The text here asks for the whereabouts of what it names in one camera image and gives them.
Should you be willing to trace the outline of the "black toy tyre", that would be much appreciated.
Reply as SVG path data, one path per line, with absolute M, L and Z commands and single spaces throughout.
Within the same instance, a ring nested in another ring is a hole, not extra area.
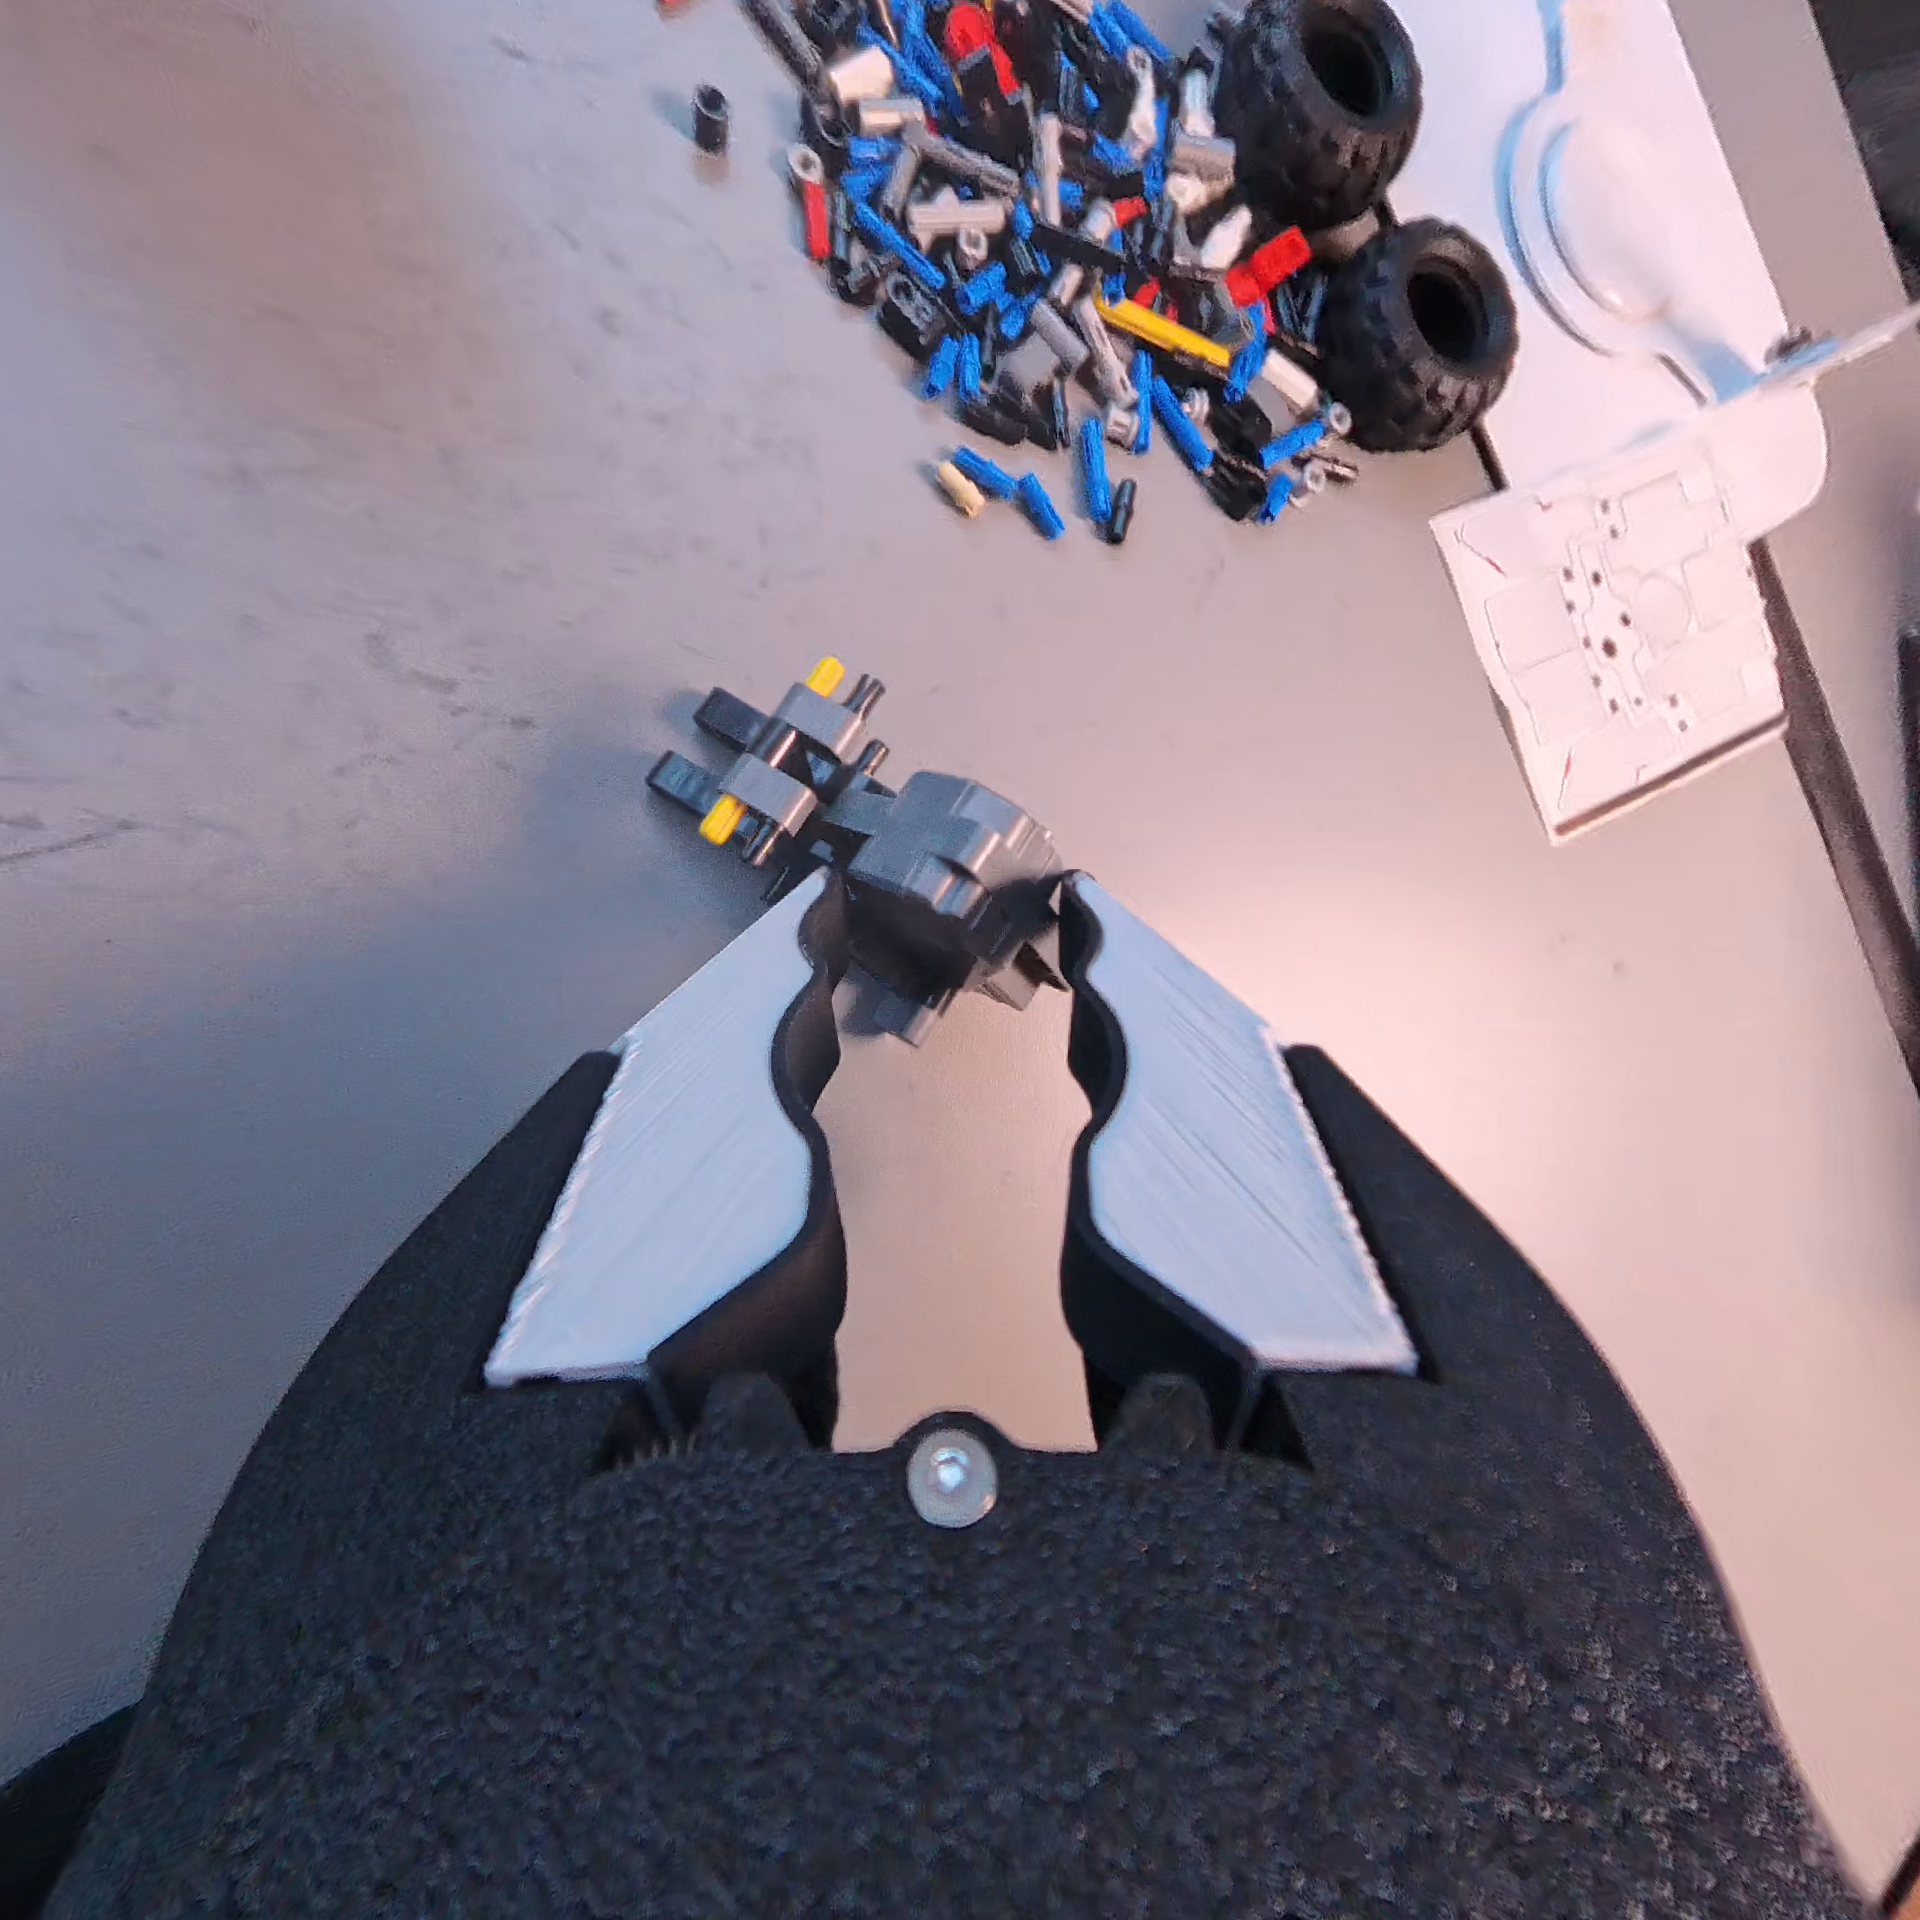
M 1376 232 L 1332 269 L 1315 340 L 1353 445 L 1433 451 L 1472 433 L 1499 401 L 1520 316 L 1476 239 L 1416 220 Z
M 1244 197 L 1310 233 L 1355 223 L 1400 177 L 1424 75 L 1386 2 L 1256 2 L 1224 44 L 1217 129 Z

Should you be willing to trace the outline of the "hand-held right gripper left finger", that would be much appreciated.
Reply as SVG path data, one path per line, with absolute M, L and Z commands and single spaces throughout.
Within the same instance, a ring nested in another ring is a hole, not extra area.
M 619 1037 L 489 1387 L 638 1383 L 680 1435 L 724 1377 L 768 1377 L 832 1440 L 849 1244 L 815 1111 L 849 960 L 847 887 L 808 877 Z

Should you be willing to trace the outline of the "grey motor block assembly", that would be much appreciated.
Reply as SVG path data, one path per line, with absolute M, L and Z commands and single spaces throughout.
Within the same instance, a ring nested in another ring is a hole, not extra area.
M 864 1025 L 924 1042 L 966 994 L 1014 1010 L 1065 991 L 1050 831 L 985 785 L 915 773 L 888 785 L 874 733 L 883 684 L 818 660 L 771 711 L 711 689 L 696 730 L 731 752 L 714 773 L 665 752 L 648 773 L 703 839 L 767 875 L 772 905 L 815 874 L 849 892 L 850 959 L 871 987 Z

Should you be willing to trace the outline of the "white book stand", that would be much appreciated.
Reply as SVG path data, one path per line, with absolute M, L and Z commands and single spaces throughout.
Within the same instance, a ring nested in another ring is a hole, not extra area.
M 1393 211 L 1480 239 L 1520 316 L 1482 420 L 1499 481 L 1545 495 L 1643 452 L 1698 458 L 1743 539 L 1815 504 L 1815 384 L 1916 304 L 1784 351 L 1791 322 L 1659 2 L 1404 2 L 1422 121 Z

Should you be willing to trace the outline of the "pile of small building bricks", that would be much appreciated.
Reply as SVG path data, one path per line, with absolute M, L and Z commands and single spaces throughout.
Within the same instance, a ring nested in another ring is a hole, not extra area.
M 1251 204 L 1217 129 L 1248 8 L 1211 8 L 1184 50 L 1134 4 L 736 10 L 798 95 L 782 167 L 808 260 L 972 435 L 934 474 L 955 512 L 1004 501 L 1063 538 L 1017 452 L 1073 465 L 1106 546 L 1152 445 L 1234 523 L 1359 481 L 1315 371 L 1326 232 Z

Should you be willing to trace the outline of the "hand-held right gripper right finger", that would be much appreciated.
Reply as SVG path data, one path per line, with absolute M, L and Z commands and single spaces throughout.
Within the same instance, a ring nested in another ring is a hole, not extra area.
M 1273 1026 L 1094 877 L 1059 898 L 1073 1146 L 1063 1316 L 1096 1437 L 1152 1377 L 1224 1450 L 1288 1450 L 1281 1377 L 1422 1355 Z

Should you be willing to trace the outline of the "clear sticker sheet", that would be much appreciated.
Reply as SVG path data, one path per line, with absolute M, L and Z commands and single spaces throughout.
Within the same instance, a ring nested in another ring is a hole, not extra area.
M 1432 519 L 1552 844 L 1785 731 L 1753 548 L 1818 501 L 1809 381 L 1714 405 L 1536 487 Z

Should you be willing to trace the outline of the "grey desk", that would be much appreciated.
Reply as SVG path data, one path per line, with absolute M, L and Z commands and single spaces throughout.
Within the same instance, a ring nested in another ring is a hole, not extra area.
M 1916 1097 L 1785 749 L 1564 849 L 1430 516 L 966 519 L 731 4 L 6 4 L 6 1771 L 274 1402 L 752 920 L 643 786 L 840 653 L 1332 1051 L 1659 1435 L 1842 1858 L 1916 1832 Z

